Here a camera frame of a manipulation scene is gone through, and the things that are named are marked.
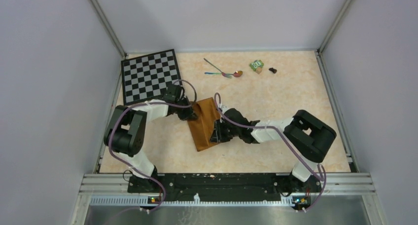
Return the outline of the brown cloth napkin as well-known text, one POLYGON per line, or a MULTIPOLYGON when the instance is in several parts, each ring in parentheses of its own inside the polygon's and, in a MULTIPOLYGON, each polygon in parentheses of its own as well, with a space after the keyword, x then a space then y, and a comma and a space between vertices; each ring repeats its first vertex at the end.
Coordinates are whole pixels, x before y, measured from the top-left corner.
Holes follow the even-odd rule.
POLYGON ((214 99, 212 97, 198 101, 192 106, 196 120, 187 120, 197 152, 209 149, 218 145, 218 142, 211 142, 210 138, 214 131, 214 123, 220 119, 214 99))

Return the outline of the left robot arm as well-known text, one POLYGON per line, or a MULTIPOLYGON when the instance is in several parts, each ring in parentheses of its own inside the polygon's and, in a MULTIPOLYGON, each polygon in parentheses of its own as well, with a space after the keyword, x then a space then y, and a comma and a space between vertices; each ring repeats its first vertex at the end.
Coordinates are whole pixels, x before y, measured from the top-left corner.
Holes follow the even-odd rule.
POLYGON ((176 114, 180 120, 195 120, 192 102, 181 85, 169 83, 163 95, 131 107, 116 106, 104 133, 109 153, 132 172, 129 183, 141 192, 162 191, 156 166, 142 149, 146 125, 156 119, 176 114))

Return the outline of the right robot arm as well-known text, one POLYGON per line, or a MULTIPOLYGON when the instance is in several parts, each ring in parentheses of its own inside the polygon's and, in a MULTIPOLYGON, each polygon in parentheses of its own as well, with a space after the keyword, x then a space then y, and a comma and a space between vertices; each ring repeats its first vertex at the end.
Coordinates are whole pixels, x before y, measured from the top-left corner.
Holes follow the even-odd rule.
POLYGON ((281 121, 248 121, 238 110, 230 108, 214 122, 209 140, 224 143, 238 137, 247 144, 282 140, 298 159, 290 175, 276 186, 281 195, 289 196, 303 191, 311 177, 316 178, 316 186, 326 184, 322 162, 336 136, 330 126, 306 110, 298 110, 293 117, 281 121))

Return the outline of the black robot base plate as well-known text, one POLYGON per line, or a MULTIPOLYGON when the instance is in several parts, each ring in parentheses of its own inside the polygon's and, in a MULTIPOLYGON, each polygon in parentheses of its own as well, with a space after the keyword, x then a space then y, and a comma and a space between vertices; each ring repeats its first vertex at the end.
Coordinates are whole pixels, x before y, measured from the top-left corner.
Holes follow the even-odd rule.
POLYGON ((127 191, 155 193, 167 202, 190 201, 195 195, 203 202, 261 202, 321 190, 315 177, 301 182, 288 173, 166 173, 153 178, 156 182, 131 176, 127 191))

